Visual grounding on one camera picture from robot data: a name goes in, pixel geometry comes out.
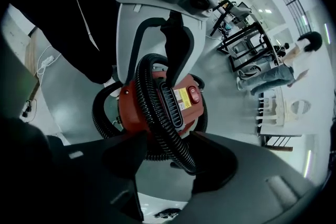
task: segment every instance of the person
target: person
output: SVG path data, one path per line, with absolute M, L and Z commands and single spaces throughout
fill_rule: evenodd
M 251 95 L 262 93 L 269 89 L 287 85 L 292 85 L 304 78 L 309 70 L 309 59 L 314 51 L 317 51 L 322 46 L 322 37 L 318 32 L 310 32 L 302 35 L 295 42 L 295 47 L 283 59 L 283 65 L 272 68 L 263 72 L 249 80 L 242 81 L 237 78 L 238 90 L 242 90 L 248 86 L 254 86 L 251 90 Z
M 52 47 L 94 83 L 115 74 L 119 4 L 115 0 L 4 0 L 43 34 Z M 83 16 L 97 48 L 91 42 Z

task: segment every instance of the red switch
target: red switch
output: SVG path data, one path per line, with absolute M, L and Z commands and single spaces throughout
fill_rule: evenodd
M 188 88 L 188 94 L 193 104 L 197 104 L 200 101 L 200 96 L 198 95 L 196 88 L 194 86 L 190 86 Z

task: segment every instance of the black hair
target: black hair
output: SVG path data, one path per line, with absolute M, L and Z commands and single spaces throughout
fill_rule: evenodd
M 310 44 L 305 46 L 305 52 L 317 51 L 322 46 L 322 36 L 317 32 L 309 32 L 301 37 L 298 41 L 308 39 Z

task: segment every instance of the jeans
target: jeans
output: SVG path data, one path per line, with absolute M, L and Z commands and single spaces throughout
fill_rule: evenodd
M 290 68 L 285 65 L 281 65 L 279 67 L 274 67 L 255 77 L 252 77 L 249 80 L 240 81 L 240 86 L 242 88 L 245 88 L 248 86 L 253 86 L 255 84 L 260 84 L 264 82 L 263 84 L 251 90 L 251 94 L 255 95 L 256 93 L 259 94 L 278 86 L 291 84 L 294 81 L 295 78 Z

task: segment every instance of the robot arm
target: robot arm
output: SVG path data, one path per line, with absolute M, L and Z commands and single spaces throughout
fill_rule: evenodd
M 153 37 L 144 35 L 149 27 L 160 27 L 166 38 L 169 70 L 167 82 L 173 87 L 190 72 L 205 43 L 205 22 L 218 0 L 116 0 L 121 3 L 117 27 L 118 77 L 128 84 L 142 56 L 153 52 Z

